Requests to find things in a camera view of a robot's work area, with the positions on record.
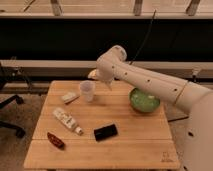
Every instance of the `floor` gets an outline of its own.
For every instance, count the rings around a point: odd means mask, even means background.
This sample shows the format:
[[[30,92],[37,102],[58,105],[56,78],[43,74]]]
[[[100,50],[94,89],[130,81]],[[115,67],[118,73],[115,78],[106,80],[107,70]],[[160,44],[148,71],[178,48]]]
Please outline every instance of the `floor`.
[[[11,95],[0,94],[0,101],[9,96]],[[24,138],[18,139],[14,136],[14,131],[0,128],[0,171],[25,171],[23,162],[46,95],[22,94],[21,97],[25,101],[24,104],[17,105],[12,102],[0,111],[1,120],[17,124],[27,132]],[[165,109],[168,120],[185,116],[184,113],[169,104],[165,104]],[[186,122],[187,120],[181,120],[170,123],[180,160],[183,155]]]

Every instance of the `chair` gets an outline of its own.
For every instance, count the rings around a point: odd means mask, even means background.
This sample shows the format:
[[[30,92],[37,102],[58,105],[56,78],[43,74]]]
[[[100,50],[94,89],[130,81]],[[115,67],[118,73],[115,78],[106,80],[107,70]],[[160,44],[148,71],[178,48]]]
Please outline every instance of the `chair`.
[[[0,83],[0,89],[3,88],[4,84],[5,83]],[[17,104],[24,103],[24,100],[21,97],[19,97],[18,95],[13,95],[10,98],[4,100],[3,102],[0,102],[0,109],[2,109],[3,107],[5,107],[6,105],[8,105],[9,103],[11,103],[14,100],[16,100]],[[10,123],[7,123],[7,122],[0,121],[0,127],[15,129],[16,130],[15,135],[18,138],[22,138],[25,135],[25,131],[17,125],[13,125],[13,124],[10,124]]]

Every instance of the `wooden table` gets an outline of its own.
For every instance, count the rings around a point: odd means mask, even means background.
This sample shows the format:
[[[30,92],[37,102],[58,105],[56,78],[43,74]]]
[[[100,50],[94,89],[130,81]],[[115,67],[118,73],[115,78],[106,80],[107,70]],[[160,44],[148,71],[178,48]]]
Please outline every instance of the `wooden table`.
[[[132,86],[112,83],[110,91],[96,82],[94,100],[82,97],[65,105],[61,96],[78,92],[79,81],[53,81],[38,120],[25,169],[178,169],[176,154],[164,108],[151,114],[140,114],[130,106],[128,94]],[[71,113],[84,134],[67,130],[52,112],[61,107]],[[118,135],[96,142],[93,130],[114,123]],[[47,132],[61,138],[66,148],[55,148],[47,140]]]

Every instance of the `plastic cup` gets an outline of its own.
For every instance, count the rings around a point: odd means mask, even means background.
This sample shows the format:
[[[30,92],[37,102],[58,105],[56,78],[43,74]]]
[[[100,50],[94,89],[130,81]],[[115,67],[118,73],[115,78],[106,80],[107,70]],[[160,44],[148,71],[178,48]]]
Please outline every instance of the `plastic cup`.
[[[82,81],[79,84],[80,93],[86,102],[91,102],[94,97],[95,83],[93,81]]]

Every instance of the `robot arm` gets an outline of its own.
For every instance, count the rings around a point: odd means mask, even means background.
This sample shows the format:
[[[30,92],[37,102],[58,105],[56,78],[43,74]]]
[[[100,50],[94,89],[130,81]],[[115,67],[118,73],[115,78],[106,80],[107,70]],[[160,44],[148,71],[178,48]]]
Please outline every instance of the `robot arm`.
[[[160,74],[124,63],[126,52],[121,46],[113,46],[97,60],[97,69],[90,73],[110,84],[114,78],[150,93],[176,107],[189,112],[191,107],[211,90],[184,79]]]
[[[182,170],[213,170],[213,92],[184,79],[126,64],[126,52],[113,46],[97,60],[90,78],[110,84],[118,78],[189,113]]]

